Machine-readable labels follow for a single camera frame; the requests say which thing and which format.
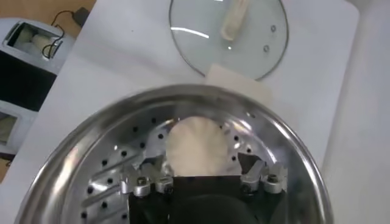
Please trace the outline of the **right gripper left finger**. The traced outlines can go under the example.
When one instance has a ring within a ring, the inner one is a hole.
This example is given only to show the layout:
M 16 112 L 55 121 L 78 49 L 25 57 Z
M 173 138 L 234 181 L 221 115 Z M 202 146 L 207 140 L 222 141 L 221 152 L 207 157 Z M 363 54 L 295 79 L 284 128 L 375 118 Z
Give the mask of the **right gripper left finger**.
M 167 161 L 143 163 L 138 169 L 124 166 L 120 172 L 120 193 L 138 198 L 153 192 L 171 194 L 174 186 L 174 171 Z

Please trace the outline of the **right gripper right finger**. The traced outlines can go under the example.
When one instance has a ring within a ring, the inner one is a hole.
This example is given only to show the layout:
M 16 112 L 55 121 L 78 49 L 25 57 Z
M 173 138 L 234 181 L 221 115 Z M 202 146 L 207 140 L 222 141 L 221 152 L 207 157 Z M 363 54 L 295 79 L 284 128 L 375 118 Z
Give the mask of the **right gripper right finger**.
M 240 181 L 249 192 L 259 191 L 262 186 L 269 194 L 280 194 L 287 189 L 288 170 L 281 163 L 267 164 L 260 157 L 245 153 L 238 154 L 241 166 Z

